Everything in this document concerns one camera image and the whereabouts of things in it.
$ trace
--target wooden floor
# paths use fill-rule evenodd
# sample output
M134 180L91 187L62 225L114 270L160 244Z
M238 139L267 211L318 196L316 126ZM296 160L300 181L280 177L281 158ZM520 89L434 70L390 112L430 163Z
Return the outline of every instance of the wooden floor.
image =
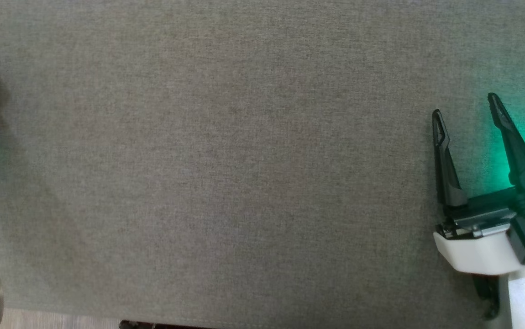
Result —
M110 318L68 316L6 308L0 329L118 329L121 321Z

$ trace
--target gray fabric surface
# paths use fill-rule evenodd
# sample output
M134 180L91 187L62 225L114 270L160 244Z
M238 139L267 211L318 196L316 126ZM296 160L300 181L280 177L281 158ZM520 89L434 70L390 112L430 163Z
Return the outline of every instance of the gray fabric surface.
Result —
M471 196L525 137L525 1L0 0L13 308L220 328L471 328L430 114Z

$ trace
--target black object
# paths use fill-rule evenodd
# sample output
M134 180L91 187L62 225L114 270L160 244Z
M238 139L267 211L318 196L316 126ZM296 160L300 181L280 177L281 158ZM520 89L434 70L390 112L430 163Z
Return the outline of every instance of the black object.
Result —
M183 325L159 324L122 320L119 329L207 329L202 327L185 327Z
M432 123L437 196L446 217L436 230L446 239L473 239L509 230L511 245L520 262L525 264L525 142L498 95L488 94L488 102L494 125L502 133L513 187L468 198L459 184L441 112L435 110ZM491 302L486 317L498 314L496 280L490 276L474 276L480 298Z

